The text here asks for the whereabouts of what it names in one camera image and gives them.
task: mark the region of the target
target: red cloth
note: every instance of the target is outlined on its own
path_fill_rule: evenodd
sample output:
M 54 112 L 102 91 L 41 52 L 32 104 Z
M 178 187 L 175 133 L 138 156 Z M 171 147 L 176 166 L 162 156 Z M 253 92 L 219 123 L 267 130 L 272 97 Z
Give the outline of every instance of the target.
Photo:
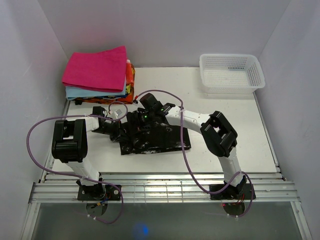
M 120 46 L 98 53 L 72 54 L 62 83 L 99 92 L 121 92 L 125 84 L 127 51 Z

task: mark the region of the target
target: white plastic basket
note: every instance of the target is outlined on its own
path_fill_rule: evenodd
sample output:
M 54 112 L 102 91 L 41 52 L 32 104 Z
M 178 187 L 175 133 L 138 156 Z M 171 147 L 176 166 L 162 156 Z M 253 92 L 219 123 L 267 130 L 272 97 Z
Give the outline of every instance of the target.
M 258 59 L 247 54 L 202 54 L 200 75 L 206 93 L 250 94 L 266 85 Z

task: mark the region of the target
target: white table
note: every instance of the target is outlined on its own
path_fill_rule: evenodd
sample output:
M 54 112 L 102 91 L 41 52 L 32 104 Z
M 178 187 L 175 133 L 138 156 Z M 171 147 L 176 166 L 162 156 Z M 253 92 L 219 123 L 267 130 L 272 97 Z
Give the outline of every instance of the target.
M 179 96 L 186 110 L 211 114 L 222 112 L 238 133 L 237 156 L 241 169 L 249 173 L 275 173 L 276 167 L 266 137 L 264 126 L 253 94 L 217 95 L 202 90 L 200 71 L 197 67 L 136 68 L 135 94 L 145 90 L 160 89 Z M 178 104 L 165 93 L 152 94 L 162 102 Z M 93 106 L 107 105 L 70 103 L 68 115 L 91 114 Z M 112 109 L 123 106 L 113 105 Z M 128 105 L 129 111 L 135 105 Z M 221 173 L 218 158 L 206 147 L 202 135 L 189 130 L 191 149 L 187 159 L 195 173 Z M 93 166 L 102 173 L 187 173 L 180 151 L 156 154 L 121 155 L 119 143 L 112 143 L 109 136 L 89 132 L 88 154 Z M 71 172 L 71 168 L 54 161 L 54 171 Z

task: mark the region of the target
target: wall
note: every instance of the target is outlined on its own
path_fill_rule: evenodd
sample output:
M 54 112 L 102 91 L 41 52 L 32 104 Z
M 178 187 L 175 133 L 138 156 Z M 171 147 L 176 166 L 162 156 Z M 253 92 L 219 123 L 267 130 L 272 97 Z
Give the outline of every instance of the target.
M 29 128 L 62 113 L 60 78 L 67 62 L 37 0 L 0 1 L 0 239 L 16 240 L 27 213 L 33 181 L 41 175 L 26 150 Z M 44 164 L 52 123 L 32 136 Z
M 261 54 L 290 0 L 38 0 L 68 57 L 126 45 L 136 67 Z
M 259 61 L 257 92 L 281 170 L 294 180 L 313 239 L 320 239 L 320 2 L 292 0 Z

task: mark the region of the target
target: purple cable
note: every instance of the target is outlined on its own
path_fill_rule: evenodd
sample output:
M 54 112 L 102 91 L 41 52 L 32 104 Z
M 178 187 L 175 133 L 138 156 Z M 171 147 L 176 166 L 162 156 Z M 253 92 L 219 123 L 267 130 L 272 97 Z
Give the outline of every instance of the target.
M 223 187 L 221 188 L 220 190 L 218 191 L 208 191 L 206 190 L 199 182 L 198 180 L 196 179 L 194 173 L 192 172 L 190 166 L 189 166 L 189 163 L 188 163 L 188 160 L 187 160 L 187 155 L 186 155 L 186 150 L 185 150 L 185 146 L 184 146 L 184 112 L 183 112 L 183 109 L 184 109 L 184 102 L 182 101 L 181 98 L 179 98 L 178 96 L 168 92 L 168 91 L 164 91 L 164 90 L 157 90 L 157 89 L 152 89 L 152 90 L 147 90 L 147 91 L 143 91 L 142 93 L 140 93 L 139 95 L 137 95 L 135 97 L 135 99 L 137 99 L 139 96 L 145 94 L 145 93 L 148 93 L 148 92 L 160 92 L 160 93 L 166 93 L 166 94 L 169 94 L 171 96 L 173 96 L 174 98 L 178 99 L 180 102 L 181 102 L 181 106 L 180 106 L 180 141 L 181 141 L 181 148 L 182 148 L 182 155 L 183 155 L 183 158 L 184 158 L 184 162 L 185 162 L 185 165 L 186 165 L 186 168 L 188 169 L 188 172 L 190 174 L 190 176 L 192 177 L 193 181 L 195 182 L 195 184 L 202 190 L 204 191 L 205 193 L 207 194 L 220 194 L 222 193 L 229 185 L 230 183 L 232 183 L 232 181 L 235 179 L 236 176 L 238 176 L 239 174 L 244 174 L 247 179 L 249 180 L 249 183 L 250 183 L 250 186 L 251 186 L 251 198 L 250 198 L 250 203 L 249 203 L 249 206 L 247 207 L 247 209 L 244 211 L 244 213 L 240 214 L 240 215 L 231 215 L 232 217 L 235 217 L 235 218 L 238 218 L 238 217 L 242 217 L 244 216 L 248 211 L 249 209 L 251 208 L 251 205 L 252 205 L 252 202 L 253 202 L 253 199 L 254 199 L 254 186 L 251 182 L 251 179 L 250 177 L 248 176 L 247 173 L 245 173 L 244 171 L 237 171 L 233 177 L 229 180 L 229 182 Z
M 120 209 L 120 212 L 118 214 L 118 216 L 116 216 L 116 218 L 112 221 L 106 221 L 106 220 L 103 220 L 99 217 L 95 217 L 95 216 L 92 216 L 92 215 L 89 215 L 90 217 L 102 222 L 102 223 L 105 223 L 105 224 L 113 224 L 114 222 L 116 222 L 120 216 L 122 215 L 123 213 L 123 209 L 124 209 L 124 196 L 121 192 L 121 190 L 114 184 L 112 183 L 109 183 L 109 182 L 105 182 L 105 181 L 98 181 L 98 180 L 94 180 L 94 179 L 91 179 L 91 178 L 88 178 L 88 177 L 84 177 L 84 176 L 81 176 L 81 175 L 78 175 L 78 174 L 74 174 L 74 173 L 68 173 L 68 172 L 60 172 L 60 171 L 53 171 L 49 168 L 46 168 L 44 166 L 42 166 L 36 159 L 35 157 L 33 156 L 32 152 L 31 152 L 31 149 L 30 149 L 30 135 L 31 135 L 31 132 L 36 128 L 36 126 L 38 126 L 39 124 L 42 124 L 46 121 L 49 121 L 49 120 L 54 120 L 54 119 L 64 119 L 64 118 L 81 118 L 81 117 L 97 117 L 97 118 L 100 118 L 100 119 L 104 119 L 104 120 L 109 120 L 109 121 L 112 121 L 112 122 L 115 122 L 115 121 L 119 121 L 121 119 L 123 119 L 127 114 L 128 114 L 128 107 L 123 103 L 123 102 L 120 102 L 120 101 L 114 101 L 112 102 L 110 105 L 112 104 L 115 104 L 115 103 L 120 103 L 122 105 L 125 106 L 125 109 L 126 109 L 126 112 L 125 114 L 118 118 L 118 119 L 112 119 L 110 117 L 103 117 L 103 116 L 98 116 L 98 115 L 69 115 L 69 116 L 53 116 L 53 117 L 48 117 L 48 118 L 45 118 L 41 121 L 38 121 L 37 123 L 35 123 L 31 128 L 30 130 L 28 131 L 28 134 L 26 135 L 26 149 L 28 151 L 28 154 L 31 158 L 31 160 L 34 162 L 35 165 L 37 165 L 39 168 L 41 168 L 42 170 L 44 171 L 47 171 L 49 173 L 52 173 L 52 174 L 57 174 L 57 175 L 63 175 L 63 176 L 71 176 L 71 177 L 76 177 L 76 178 L 80 178 L 80 179 L 85 179 L 85 180 L 88 180 L 90 182 L 93 182 L 93 183 L 97 183 L 97 184 L 105 184 L 105 185 L 110 185 L 112 187 L 114 187 L 116 190 L 119 191 L 120 193 L 120 196 L 121 196 L 121 209 Z

